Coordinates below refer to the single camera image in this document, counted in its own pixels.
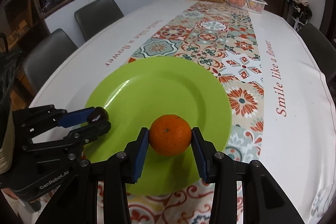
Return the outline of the person left hand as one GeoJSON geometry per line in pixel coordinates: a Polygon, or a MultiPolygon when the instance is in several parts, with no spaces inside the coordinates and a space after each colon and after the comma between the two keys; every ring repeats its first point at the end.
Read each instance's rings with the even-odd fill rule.
{"type": "Polygon", "coordinates": [[[23,199],[16,196],[14,192],[9,188],[1,189],[1,191],[15,212],[18,211],[19,204],[21,204],[25,208],[25,210],[28,211],[29,213],[37,212],[42,208],[42,205],[39,199],[35,201],[31,201],[31,202],[24,201],[23,199]]]}

